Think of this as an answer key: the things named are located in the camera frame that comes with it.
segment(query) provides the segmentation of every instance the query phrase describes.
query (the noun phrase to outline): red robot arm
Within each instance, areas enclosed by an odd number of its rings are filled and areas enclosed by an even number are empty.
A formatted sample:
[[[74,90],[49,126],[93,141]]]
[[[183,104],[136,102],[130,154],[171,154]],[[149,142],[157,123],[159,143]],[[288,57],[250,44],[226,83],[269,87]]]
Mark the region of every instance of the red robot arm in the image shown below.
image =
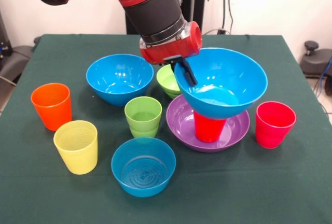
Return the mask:
[[[69,0],[42,0],[50,5]],[[162,64],[168,57],[198,54],[202,34],[195,22],[187,22],[179,0],[119,0],[141,36],[140,50],[151,64]]]

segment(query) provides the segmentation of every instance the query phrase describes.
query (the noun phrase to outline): table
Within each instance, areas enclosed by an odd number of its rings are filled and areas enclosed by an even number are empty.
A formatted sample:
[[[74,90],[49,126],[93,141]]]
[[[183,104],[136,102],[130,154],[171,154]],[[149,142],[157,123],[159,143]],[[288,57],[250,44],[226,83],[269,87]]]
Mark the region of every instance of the table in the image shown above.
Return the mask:
[[[157,138],[177,157],[161,194],[126,194],[110,170],[113,152],[132,138],[123,107],[96,96],[85,78],[89,65],[116,53],[139,53],[136,35],[44,35],[0,117],[0,223],[332,223],[332,128],[282,36],[204,36],[256,60],[268,75],[266,94],[248,112],[246,137],[220,153],[190,150],[168,129],[170,99],[154,77],[147,95],[163,105]],[[69,86],[73,119],[99,131],[99,161],[89,174],[71,174],[30,102],[48,82]],[[298,120],[275,150],[255,141],[255,109],[282,101]]]

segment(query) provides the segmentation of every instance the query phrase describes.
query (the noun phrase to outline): purple plate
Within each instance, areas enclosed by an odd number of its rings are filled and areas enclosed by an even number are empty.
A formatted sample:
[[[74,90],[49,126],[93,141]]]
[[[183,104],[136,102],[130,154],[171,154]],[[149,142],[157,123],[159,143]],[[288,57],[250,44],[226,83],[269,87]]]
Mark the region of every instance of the purple plate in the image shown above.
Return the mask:
[[[218,141],[204,143],[195,136],[193,110],[183,95],[176,97],[168,106],[166,120],[173,134],[186,146],[200,152],[218,152],[239,142],[248,132],[250,118],[244,111],[226,121]]]

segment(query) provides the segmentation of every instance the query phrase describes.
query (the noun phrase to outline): plastic bowl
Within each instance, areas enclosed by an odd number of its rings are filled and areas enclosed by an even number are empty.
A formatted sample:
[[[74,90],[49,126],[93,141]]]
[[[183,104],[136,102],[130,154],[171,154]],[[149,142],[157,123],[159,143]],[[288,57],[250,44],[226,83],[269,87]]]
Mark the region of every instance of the plastic bowl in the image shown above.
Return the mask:
[[[226,119],[245,111],[263,96],[268,79],[250,57],[222,48],[204,48],[186,58],[198,84],[190,87],[183,68],[176,64],[175,77],[189,105],[211,119]]]
[[[145,94],[154,76],[151,64],[131,54],[103,57],[87,70],[88,84],[103,100],[116,105]]]
[[[168,185],[176,167],[171,147],[153,137],[123,143],[114,153],[111,169],[122,189],[135,197],[152,197]]]
[[[172,71],[171,65],[162,67],[157,72],[157,82],[163,88],[165,93],[174,99],[181,94],[180,88],[175,79],[175,75]]]

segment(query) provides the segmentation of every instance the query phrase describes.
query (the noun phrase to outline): green bowl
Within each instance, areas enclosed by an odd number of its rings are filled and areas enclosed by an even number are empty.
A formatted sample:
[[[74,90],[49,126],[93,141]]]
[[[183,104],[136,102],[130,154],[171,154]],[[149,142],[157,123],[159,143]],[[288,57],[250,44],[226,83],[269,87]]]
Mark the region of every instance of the green bowl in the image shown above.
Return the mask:
[[[174,99],[181,94],[170,64],[157,72],[157,82],[169,97]]]

